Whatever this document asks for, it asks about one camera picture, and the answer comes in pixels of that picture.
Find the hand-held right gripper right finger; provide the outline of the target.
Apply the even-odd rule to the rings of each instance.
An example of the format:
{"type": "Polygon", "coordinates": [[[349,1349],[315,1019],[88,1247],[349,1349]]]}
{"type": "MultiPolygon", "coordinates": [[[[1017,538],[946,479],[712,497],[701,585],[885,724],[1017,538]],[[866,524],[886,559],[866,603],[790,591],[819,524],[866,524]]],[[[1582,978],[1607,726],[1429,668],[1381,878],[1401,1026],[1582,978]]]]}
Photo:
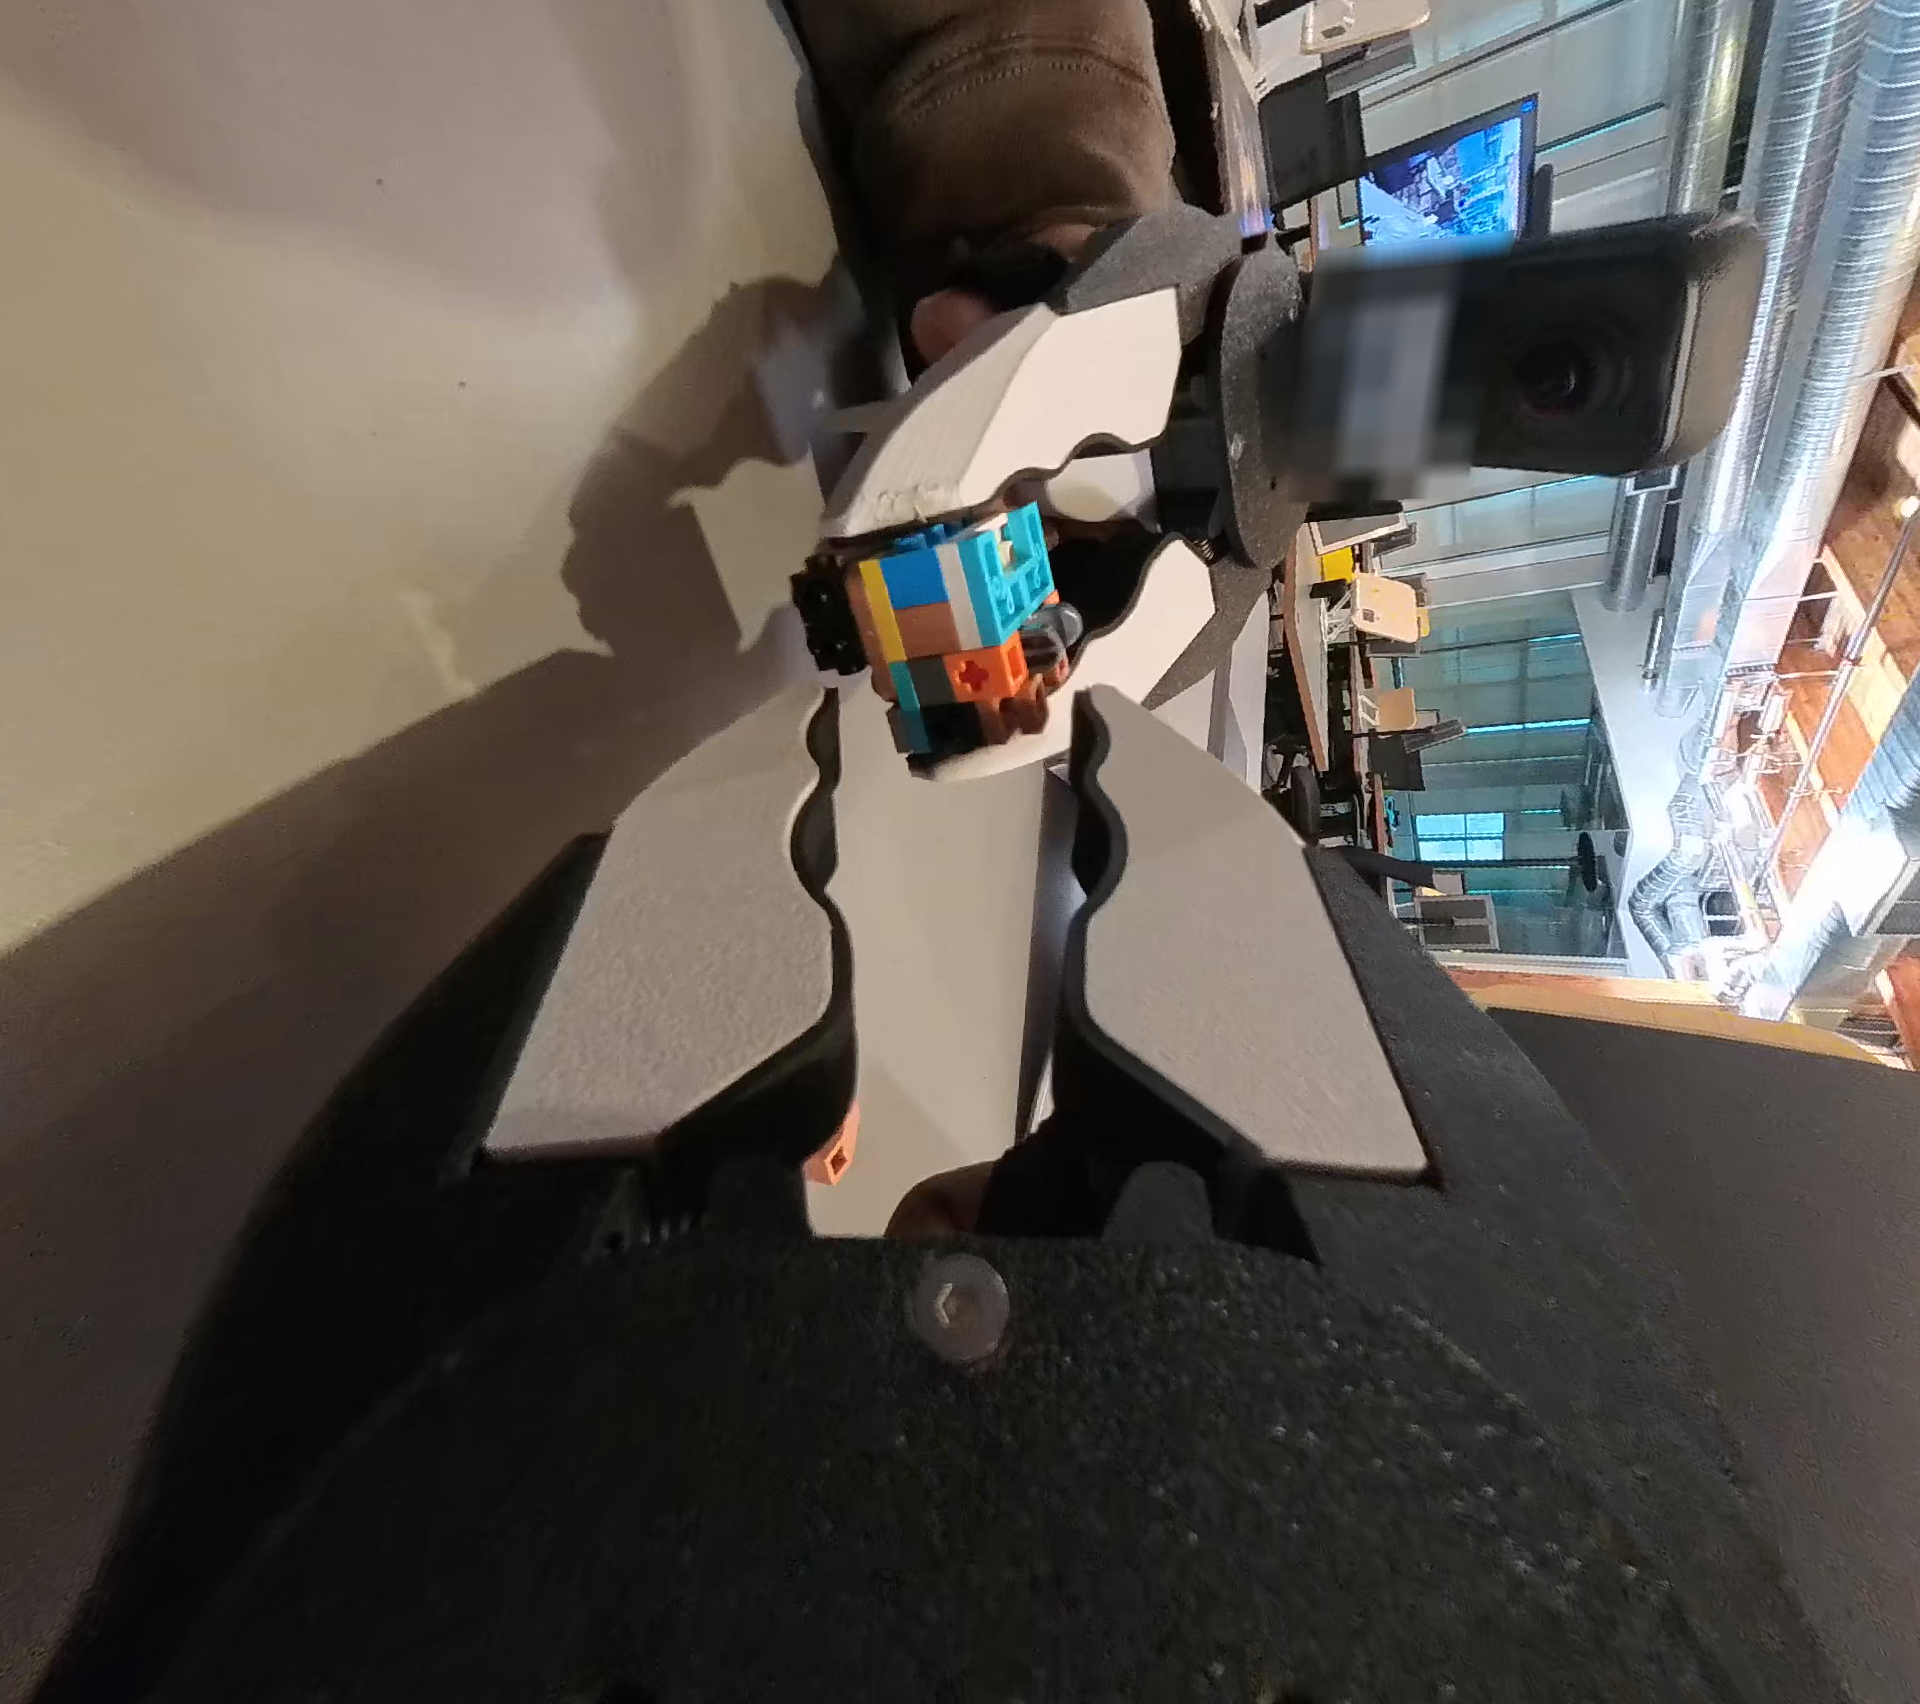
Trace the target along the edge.
{"type": "Polygon", "coordinates": [[[1069,782],[1058,1108],[1109,1072],[1258,1165],[1421,1183],[1421,1129],[1285,819],[1109,685],[1073,702],[1069,782]]]}

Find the multicoloured toy brick model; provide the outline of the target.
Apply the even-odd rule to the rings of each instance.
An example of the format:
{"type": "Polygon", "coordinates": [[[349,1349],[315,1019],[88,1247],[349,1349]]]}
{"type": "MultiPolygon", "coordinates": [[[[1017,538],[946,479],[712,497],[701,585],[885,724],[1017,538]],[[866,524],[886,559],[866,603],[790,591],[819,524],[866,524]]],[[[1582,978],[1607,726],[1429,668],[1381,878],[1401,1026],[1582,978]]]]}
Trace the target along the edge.
{"type": "Polygon", "coordinates": [[[1035,502],[821,551],[788,599],[815,667],[873,685],[924,781],[1039,744],[1089,642],[1035,502]]]}

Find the person's left forearm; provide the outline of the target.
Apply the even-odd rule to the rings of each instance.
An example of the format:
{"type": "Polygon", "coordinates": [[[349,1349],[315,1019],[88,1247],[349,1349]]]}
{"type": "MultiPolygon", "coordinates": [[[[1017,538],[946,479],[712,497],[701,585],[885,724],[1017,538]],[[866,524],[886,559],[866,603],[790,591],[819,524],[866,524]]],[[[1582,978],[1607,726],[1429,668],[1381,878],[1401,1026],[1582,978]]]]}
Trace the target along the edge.
{"type": "Polygon", "coordinates": [[[878,257],[930,285],[962,250],[1173,201],[1147,0],[790,0],[878,257]]]}

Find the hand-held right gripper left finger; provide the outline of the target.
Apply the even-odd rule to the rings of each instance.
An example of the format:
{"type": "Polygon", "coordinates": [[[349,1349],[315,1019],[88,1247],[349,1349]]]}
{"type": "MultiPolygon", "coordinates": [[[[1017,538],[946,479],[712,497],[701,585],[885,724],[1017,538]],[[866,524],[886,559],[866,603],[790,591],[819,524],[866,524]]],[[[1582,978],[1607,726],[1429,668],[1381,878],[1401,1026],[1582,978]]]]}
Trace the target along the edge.
{"type": "Polygon", "coordinates": [[[788,688],[613,826],[487,1135],[500,1162],[817,1157],[857,1090],[840,701],[788,688]]]}

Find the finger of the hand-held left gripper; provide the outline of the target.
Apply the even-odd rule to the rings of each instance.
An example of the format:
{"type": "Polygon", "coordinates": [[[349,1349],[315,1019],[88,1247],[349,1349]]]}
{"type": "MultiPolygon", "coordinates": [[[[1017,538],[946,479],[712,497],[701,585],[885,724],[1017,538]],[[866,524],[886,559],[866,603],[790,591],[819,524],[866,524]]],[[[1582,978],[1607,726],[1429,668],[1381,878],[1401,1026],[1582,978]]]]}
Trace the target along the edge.
{"type": "Polygon", "coordinates": [[[984,325],[908,390],[837,417],[858,444],[821,538],[965,520],[1092,446],[1147,450],[1166,431],[1185,350],[1180,299],[1166,286],[984,325]]]}
{"type": "Polygon", "coordinates": [[[1089,631],[1051,591],[996,641],[912,652],[897,663],[897,750],[922,781],[1063,763],[1076,694],[1107,686],[1142,702],[1212,609],[1207,565],[1187,540],[1169,540],[1107,628],[1089,631]]]}

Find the grey desk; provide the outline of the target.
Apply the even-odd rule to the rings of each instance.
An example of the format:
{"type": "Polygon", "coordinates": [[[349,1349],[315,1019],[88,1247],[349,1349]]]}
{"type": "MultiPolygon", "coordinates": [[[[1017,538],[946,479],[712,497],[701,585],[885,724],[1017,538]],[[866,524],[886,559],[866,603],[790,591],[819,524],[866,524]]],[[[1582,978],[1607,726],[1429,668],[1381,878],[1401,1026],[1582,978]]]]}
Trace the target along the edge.
{"type": "Polygon", "coordinates": [[[4,0],[4,1701],[308,1122],[799,667],[809,118],[777,0],[4,0]]]}

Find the silver ventilation duct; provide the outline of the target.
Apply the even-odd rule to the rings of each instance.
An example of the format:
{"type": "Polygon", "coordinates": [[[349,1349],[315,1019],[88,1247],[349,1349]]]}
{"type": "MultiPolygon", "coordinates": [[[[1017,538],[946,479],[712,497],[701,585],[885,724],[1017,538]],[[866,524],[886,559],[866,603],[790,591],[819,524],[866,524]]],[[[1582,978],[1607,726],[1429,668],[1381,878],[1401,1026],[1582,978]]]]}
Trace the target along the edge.
{"type": "Polygon", "coordinates": [[[1917,0],[1775,0],[1740,181],[1766,268],[1726,432],[1693,462],[1659,708],[1775,661],[1917,255],[1917,0]]]}

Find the person's left hand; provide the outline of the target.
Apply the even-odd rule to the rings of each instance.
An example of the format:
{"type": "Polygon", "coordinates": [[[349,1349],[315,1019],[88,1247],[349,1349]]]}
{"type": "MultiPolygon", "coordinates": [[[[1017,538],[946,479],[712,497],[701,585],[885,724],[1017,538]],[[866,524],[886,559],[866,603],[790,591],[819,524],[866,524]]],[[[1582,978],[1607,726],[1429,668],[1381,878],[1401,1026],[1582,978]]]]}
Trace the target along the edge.
{"type": "Polygon", "coordinates": [[[908,258],[903,277],[901,350],[911,378],[962,348],[1009,312],[1046,303],[1089,250],[1123,223],[952,235],[908,258]]]}

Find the computer monitor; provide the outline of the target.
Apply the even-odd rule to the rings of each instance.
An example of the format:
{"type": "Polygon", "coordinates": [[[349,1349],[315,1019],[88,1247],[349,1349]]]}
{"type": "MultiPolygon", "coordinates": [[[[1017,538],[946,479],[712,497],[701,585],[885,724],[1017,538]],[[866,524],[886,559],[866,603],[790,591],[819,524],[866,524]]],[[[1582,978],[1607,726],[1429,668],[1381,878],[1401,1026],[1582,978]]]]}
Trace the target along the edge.
{"type": "Polygon", "coordinates": [[[1521,239],[1532,219],[1541,98],[1393,146],[1363,163],[1357,227],[1364,247],[1521,239]]]}

